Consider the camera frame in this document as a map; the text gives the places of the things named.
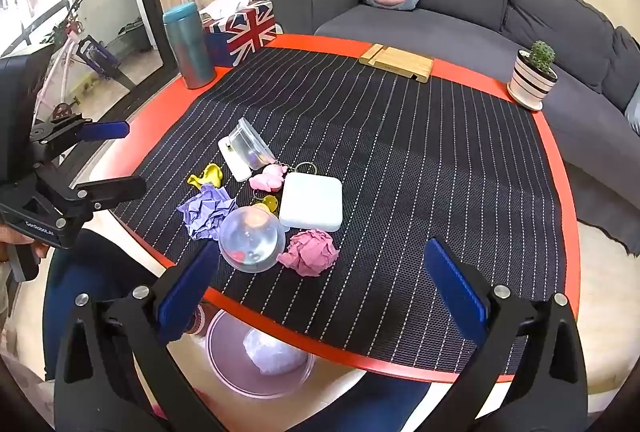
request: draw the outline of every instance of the silver bolt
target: silver bolt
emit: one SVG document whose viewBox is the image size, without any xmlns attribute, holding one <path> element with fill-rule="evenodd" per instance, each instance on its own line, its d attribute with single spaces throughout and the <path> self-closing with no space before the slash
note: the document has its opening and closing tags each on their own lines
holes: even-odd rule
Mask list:
<svg viewBox="0 0 640 432">
<path fill-rule="evenodd" d="M 79 294 L 76 297 L 76 306 L 82 307 L 86 306 L 86 303 L 89 301 L 89 295 L 87 293 Z"/>
<path fill-rule="evenodd" d="M 149 288 L 147 286 L 138 286 L 133 290 L 133 298 L 142 300 L 149 295 Z"/>
<path fill-rule="evenodd" d="M 559 306 L 566 306 L 569 303 L 569 300 L 567 299 L 567 297 L 564 296 L 562 293 L 556 293 L 554 295 L 554 300 L 556 301 L 556 304 L 558 304 Z"/>
<path fill-rule="evenodd" d="M 511 290 L 507 286 L 497 285 L 494 287 L 494 295 L 504 300 L 511 296 Z"/>
</svg>

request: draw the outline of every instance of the black placemat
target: black placemat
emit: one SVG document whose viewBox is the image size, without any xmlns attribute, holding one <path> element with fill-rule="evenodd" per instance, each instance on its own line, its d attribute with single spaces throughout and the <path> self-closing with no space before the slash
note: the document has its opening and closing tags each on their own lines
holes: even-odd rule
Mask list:
<svg viewBox="0 0 640 432">
<path fill-rule="evenodd" d="M 422 270 L 430 236 L 444 237 L 492 284 L 534 299 L 564 290 L 558 194 L 527 110 L 446 79 L 422 84 L 293 49 L 263 49 L 229 72 L 137 169 L 148 193 L 115 213 L 169 259 L 204 243 L 188 238 L 175 211 L 195 193 L 189 174 L 216 162 L 229 194 L 251 202 L 218 149 L 242 116 L 278 159 L 313 161 L 342 180 L 344 220 L 333 234 L 340 258 L 320 277 L 279 264 L 245 274 L 222 260 L 212 286 L 228 297 L 337 348 L 460 372 L 473 345 Z M 515 372 L 523 346 L 515 344 L 505 372 Z"/>
</svg>

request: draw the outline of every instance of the gray sofa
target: gray sofa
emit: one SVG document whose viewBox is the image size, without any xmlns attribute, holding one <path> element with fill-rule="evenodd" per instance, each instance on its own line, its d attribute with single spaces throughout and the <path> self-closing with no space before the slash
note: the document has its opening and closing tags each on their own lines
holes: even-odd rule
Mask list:
<svg viewBox="0 0 640 432">
<path fill-rule="evenodd" d="M 516 52 L 544 40 L 558 83 L 543 112 L 578 219 L 640 254 L 640 137 L 623 112 L 640 82 L 640 49 L 582 0 L 420 0 L 414 11 L 362 0 L 271 0 L 285 33 L 377 42 L 507 82 Z"/>
</svg>

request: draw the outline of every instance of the white tissue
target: white tissue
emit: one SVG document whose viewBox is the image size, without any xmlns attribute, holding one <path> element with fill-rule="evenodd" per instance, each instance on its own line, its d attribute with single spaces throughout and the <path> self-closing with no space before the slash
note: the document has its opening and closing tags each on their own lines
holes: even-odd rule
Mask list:
<svg viewBox="0 0 640 432">
<path fill-rule="evenodd" d="M 214 20 L 226 19 L 240 9 L 249 5 L 249 0 L 214 0 L 211 4 L 200 10 L 200 14 L 208 14 Z"/>
<path fill-rule="evenodd" d="M 257 329 L 244 337 L 244 350 L 255 366 L 265 376 L 277 376 L 304 365 L 308 353 L 279 341 Z"/>
</svg>

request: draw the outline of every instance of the window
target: window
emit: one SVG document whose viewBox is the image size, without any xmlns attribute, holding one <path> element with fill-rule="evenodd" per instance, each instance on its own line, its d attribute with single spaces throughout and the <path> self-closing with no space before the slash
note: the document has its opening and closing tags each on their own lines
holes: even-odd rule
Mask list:
<svg viewBox="0 0 640 432">
<path fill-rule="evenodd" d="M 0 54 L 39 44 L 65 18 L 68 8 L 69 0 L 38 0 L 32 17 L 27 0 L 2 0 Z"/>
</svg>

